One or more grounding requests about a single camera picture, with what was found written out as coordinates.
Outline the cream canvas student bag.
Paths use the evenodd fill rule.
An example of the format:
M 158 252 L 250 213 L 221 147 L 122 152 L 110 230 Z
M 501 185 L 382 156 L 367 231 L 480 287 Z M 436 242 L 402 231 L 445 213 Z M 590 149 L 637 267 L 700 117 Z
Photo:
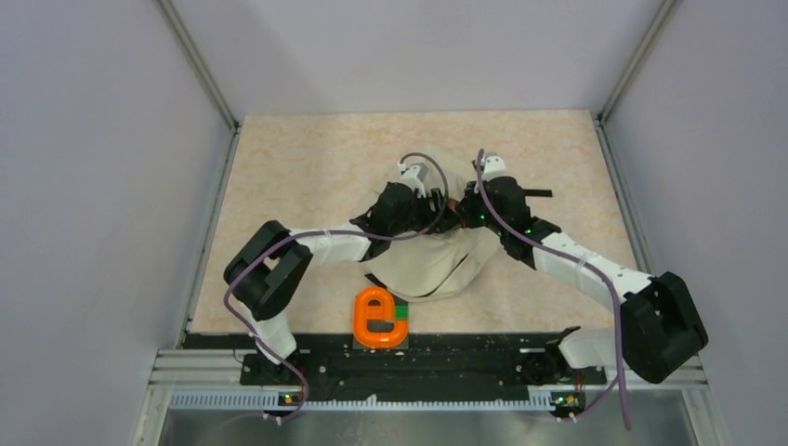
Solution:
M 438 164 L 428 167 L 427 190 L 448 193 L 448 212 L 463 199 L 474 174 L 471 162 L 454 151 L 427 145 L 417 150 Z M 497 236 L 485 228 L 456 224 L 443 233 L 425 234 L 394 242 L 385 253 L 364 261 L 368 279 L 409 302 L 427 302 L 459 295 L 502 250 Z

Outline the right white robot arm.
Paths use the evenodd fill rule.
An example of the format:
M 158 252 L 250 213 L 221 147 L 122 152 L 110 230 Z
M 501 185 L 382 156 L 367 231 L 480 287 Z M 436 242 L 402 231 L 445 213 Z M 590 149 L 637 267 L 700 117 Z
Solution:
M 526 196 L 509 176 L 482 184 L 471 180 L 456 211 L 467 227 L 496 234 L 513 259 L 573 286 L 612 314 L 608 328 L 561 333 L 545 357 L 552 380 L 569 383 L 582 369 L 611 367 L 660 384 L 708 345 L 681 277 L 630 269 L 581 246 L 559 226 L 534 216 Z

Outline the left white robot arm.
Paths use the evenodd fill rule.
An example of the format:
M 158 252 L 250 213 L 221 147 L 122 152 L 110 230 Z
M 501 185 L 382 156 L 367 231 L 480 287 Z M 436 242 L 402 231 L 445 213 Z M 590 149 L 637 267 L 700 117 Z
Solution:
M 263 224 L 223 273 L 224 304 L 265 356 L 263 373 L 276 384 L 296 376 L 296 340 L 284 311 L 308 268 L 366 262 L 393 243 L 434 233 L 448 198 L 447 186 L 421 193 L 389 182 L 368 210 L 345 224 L 318 230 L 291 230 L 277 220 Z

